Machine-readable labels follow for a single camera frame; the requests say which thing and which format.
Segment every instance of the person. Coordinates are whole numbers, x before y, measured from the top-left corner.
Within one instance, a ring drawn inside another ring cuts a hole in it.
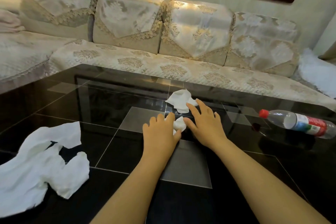
[[[195,118],[183,118],[198,141],[213,150],[227,167],[261,224],[330,223],[249,155],[227,139],[219,114],[196,100],[201,113],[187,104]],[[103,206],[91,224],[143,224],[156,184],[170,159],[181,131],[173,136],[175,115],[152,117],[143,126],[143,155],[139,164]]]

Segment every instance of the hand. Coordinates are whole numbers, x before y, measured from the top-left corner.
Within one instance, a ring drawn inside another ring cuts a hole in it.
[[[214,114],[212,109],[206,106],[201,100],[196,99],[196,102],[199,105],[201,114],[196,107],[187,103],[187,107],[195,118],[196,125],[189,118],[183,118],[183,121],[201,144],[214,150],[218,142],[227,140],[221,123],[221,117],[216,112]]]
[[[181,139],[181,130],[173,136],[173,123],[175,115],[171,112],[166,120],[162,114],[157,118],[152,117],[148,124],[144,124],[143,130],[143,154],[142,158],[166,166],[174,152],[177,142]]]

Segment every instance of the red label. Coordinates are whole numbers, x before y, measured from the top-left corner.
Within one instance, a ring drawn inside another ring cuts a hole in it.
[[[325,134],[325,132],[327,131],[326,122],[324,120],[312,118],[312,117],[309,117],[309,116],[307,116],[307,118],[309,120],[310,125],[320,127],[320,130],[317,132],[317,134],[315,136],[317,136],[317,137],[323,136]]]

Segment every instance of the red bottle cap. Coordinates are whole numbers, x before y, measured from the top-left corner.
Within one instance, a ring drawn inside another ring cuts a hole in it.
[[[259,117],[260,118],[264,118],[264,119],[267,119],[267,117],[269,116],[270,112],[265,110],[265,109],[262,109],[260,110],[259,112]]]

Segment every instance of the tabletop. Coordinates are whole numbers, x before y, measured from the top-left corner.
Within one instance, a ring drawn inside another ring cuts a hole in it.
[[[89,180],[69,200],[48,189],[39,206],[1,223],[89,223],[139,162],[142,125],[159,113],[193,119],[165,102],[180,89],[219,113],[229,140],[336,223],[335,139],[285,130],[258,116],[261,109],[280,109],[336,123],[335,112],[84,64],[0,95],[0,164],[15,157],[39,127],[74,121],[80,121],[82,145],[60,154],[69,161],[84,151],[90,161]],[[146,224],[240,222],[258,223],[219,158],[185,130],[157,184]]]

